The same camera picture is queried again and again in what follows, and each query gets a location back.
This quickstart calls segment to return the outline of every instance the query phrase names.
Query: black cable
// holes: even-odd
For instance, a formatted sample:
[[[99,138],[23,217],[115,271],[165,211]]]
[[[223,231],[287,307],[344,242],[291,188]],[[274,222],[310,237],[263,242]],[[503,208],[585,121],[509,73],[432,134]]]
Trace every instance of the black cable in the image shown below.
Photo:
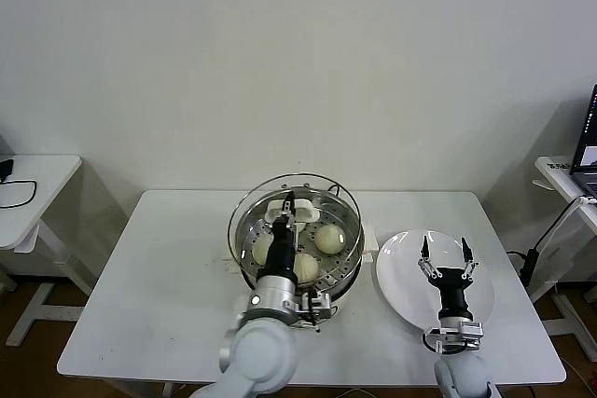
[[[428,350],[431,350],[432,352],[437,353],[436,349],[434,349],[433,347],[431,347],[429,345],[429,343],[427,342],[427,335],[425,333],[422,334],[422,339],[423,339],[423,344],[427,347]],[[440,354],[458,354],[458,353],[462,353],[464,350],[466,350],[467,347],[468,347],[468,343],[465,341],[465,344],[460,349],[450,350],[450,351],[443,351]]]
[[[35,198],[35,193],[37,192],[37,181],[5,181],[0,183],[0,185],[10,185],[10,184],[33,184],[34,192],[31,194],[31,197],[28,198],[26,201],[22,202],[21,204],[12,204],[12,205],[0,205],[0,210],[4,209],[16,209],[17,207],[22,207],[23,205],[27,205]]]
[[[539,241],[535,244],[535,246],[533,246],[533,249],[529,249],[529,251],[524,256],[524,258],[523,258],[524,265],[522,265],[521,271],[519,272],[519,277],[521,279],[522,286],[524,286],[525,288],[527,288],[529,286],[529,284],[531,284],[531,278],[533,277],[533,274],[535,272],[535,267],[536,267],[537,261],[539,259],[539,251],[537,251],[537,247],[539,247],[539,244],[541,244],[541,241],[543,241],[545,239],[545,237],[547,235],[549,235],[551,230],[553,230],[553,228],[555,226],[557,226],[557,224],[560,222],[562,217],[566,214],[566,212],[568,212],[568,210],[570,210],[570,208],[574,205],[576,200],[579,198],[583,198],[583,196],[579,196],[577,198],[574,198],[570,202],[568,202],[568,205],[566,205],[563,208],[562,212],[558,215],[558,217],[555,219],[555,221],[553,223],[551,223],[551,226],[549,226],[549,228],[546,230],[546,232],[543,235],[541,235],[541,238],[539,238]]]
[[[508,255],[518,255],[523,260],[526,260],[526,255],[523,254],[522,252],[518,252],[518,251],[507,251],[507,254]]]
[[[566,206],[563,208],[562,212],[561,212],[561,213],[558,215],[558,217],[556,218],[556,220],[555,220],[553,223],[551,223],[551,226],[549,226],[548,230],[547,230],[547,231],[546,231],[546,232],[545,232],[543,235],[541,235],[541,238],[540,238],[540,239],[539,239],[539,241],[536,243],[536,245],[535,245],[535,246],[533,246],[533,249],[535,249],[535,250],[537,249],[537,247],[539,246],[539,244],[541,243],[541,241],[542,241],[542,240],[543,240],[543,239],[544,239],[544,238],[545,238],[545,237],[546,237],[546,236],[549,234],[549,232],[551,231],[551,229],[553,229],[553,228],[556,226],[556,224],[558,224],[558,221],[560,221],[560,218],[562,218],[562,216],[563,216],[563,215],[564,215],[564,214],[565,214],[565,213],[568,211],[568,209],[569,209],[570,207],[572,207],[572,204],[574,204],[574,203],[575,203],[575,201],[576,201],[578,198],[574,198],[574,199],[572,199],[570,202],[568,202],[568,205],[566,205]]]

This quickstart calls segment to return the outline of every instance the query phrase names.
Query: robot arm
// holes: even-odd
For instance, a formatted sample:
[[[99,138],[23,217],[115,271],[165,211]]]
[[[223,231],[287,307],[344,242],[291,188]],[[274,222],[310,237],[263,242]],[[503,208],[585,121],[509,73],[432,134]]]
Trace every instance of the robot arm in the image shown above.
[[[468,310],[465,289],[473,284],[473,271],[478,263],[463,238],[462,268],[436,268],[431,262],[427,237],[423,241],[419,267],[430,284],[438,288],[441,311],[439,328],[423,334],[423,343],[441,355],[436,362],[436,380],[445,398],[501,397],[492,382],[485,361],[473,351],[479,350],[483,337],[481,323],[473,322]]]
[[[280,390],[299,364],[297,344],[288,326],[305,315],[329,317],[328,294],[305,294],[300,303],[295,301],[295,213],[295,195],[290,192],[271,224],[273,241],[247,309],[225,335],[227,343],[220,351],[223,375],[217,383],[193,393],[192,398],[244,398]]]

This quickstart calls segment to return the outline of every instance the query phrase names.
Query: wooden floor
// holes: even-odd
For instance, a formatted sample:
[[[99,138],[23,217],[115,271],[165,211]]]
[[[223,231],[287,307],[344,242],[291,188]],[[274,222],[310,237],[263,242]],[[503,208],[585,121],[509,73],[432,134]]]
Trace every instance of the wooden floor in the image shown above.
[[[4,341],[19,319],[39,283],[20,281],[16,292],[4,295],[0,301],[0,396],[1,397],[59,397],[59,398],[124,398],[125,395],[112,389],[101,380],[62,377],[56,372],[56,363],[62,348],[73,330],[73,323],[37,322],[25,338],[21,347],[6,347]],[[570,298],[576,311],[583,318],[593,336],[597,338],[596,308],[582,299],[579,287],[560,287],[560,293]],[[59,283],[49,298],[50,304],[82,306],[86,297],[71,283]],[[537,303],[542,319],[561,317],[548,295]],[[573,336],[552,338],[556,350],[570,362],[580,374],[590,381],[597,372],[597,365],[589,362]],[[188,397],[196,386],[185,387],[174,398]],[[580,379],[570,370],[563,384],[535,386],[538,398],[591,397]],[[346,389],[328,388],[286,388],[272,396],[277,398],[335,398]],[[436,389],[368,389],[379,398],[439,397]],[[532,398],[529,388],[502,389],[506,398]],[[369,395],[353,391],[346,398],[363,398]]]

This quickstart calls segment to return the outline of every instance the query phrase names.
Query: white wall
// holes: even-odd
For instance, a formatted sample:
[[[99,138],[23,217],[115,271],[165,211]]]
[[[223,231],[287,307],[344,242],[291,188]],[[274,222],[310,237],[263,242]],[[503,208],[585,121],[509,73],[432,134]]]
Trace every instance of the white wall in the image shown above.
[[[536,156],[576,143],[594,5],[0,0],[0,133],[80,154],[127,213],[148,188],[313,171],[472,190],[520,249],[560,207],[529,182]]]

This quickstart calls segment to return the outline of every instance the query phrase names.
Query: laptop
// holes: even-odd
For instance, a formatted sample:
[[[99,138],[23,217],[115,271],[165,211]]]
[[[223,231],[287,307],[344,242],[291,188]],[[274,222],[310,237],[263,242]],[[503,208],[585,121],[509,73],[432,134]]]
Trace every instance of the laptop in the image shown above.
[[[570,174],[583,190],[597,198],[597,85],[590,97],[589,111]]]

